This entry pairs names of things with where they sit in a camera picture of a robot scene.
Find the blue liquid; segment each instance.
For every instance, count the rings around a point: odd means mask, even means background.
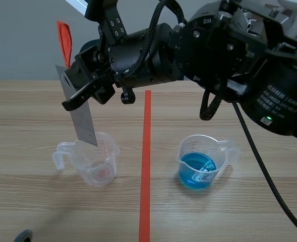
[[[186,154],[182,157],[182,161],[196,170],[205,172],[216,170],[216,166],[212,159],[202,153]],[[211,184],[216,174],[198,173],[180,163],[179,175],[181,181],[187,188],[202,189]]]

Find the red tape line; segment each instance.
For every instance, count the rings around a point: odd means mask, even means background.
[[[152,91],[145,91],[139,242],[150,242],[150,139]]]

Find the cup handle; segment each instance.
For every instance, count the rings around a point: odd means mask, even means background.
[[[235,146],[233,140],[223,140],[218,142],[219,149],[227,153],[228,162],[235,164],[240,156],[240,149]]]
[[[64,155],[70,155],[71,148],[74,146],[75,143],[60,143],[57,145],[56,152],[52,154],[53,162],[56,166],[57,170],[64,169]]]

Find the empty measuring cup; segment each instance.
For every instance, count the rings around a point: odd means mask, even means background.
[[[64,169],[64,155],[92,186],[103,186],[116,175],[116,156],[120,149],[113,138],[105,133],[96,133],[98,146],[76,140],[60,143],[52,158],[58,170]]]
[[[209,186],[226,162],[237,161],[240,150],[232,140],[217,141],[206,135],[182,140],[176,159],[182,183],[191,189]]]

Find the measuring cup with blue liquid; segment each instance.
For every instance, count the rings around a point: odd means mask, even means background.
[[[206,188],[227,162],[238,160],[239,154],[233,140],[218,141],[206,135],[186,137],[176,157],[180,179],[187,188]]]

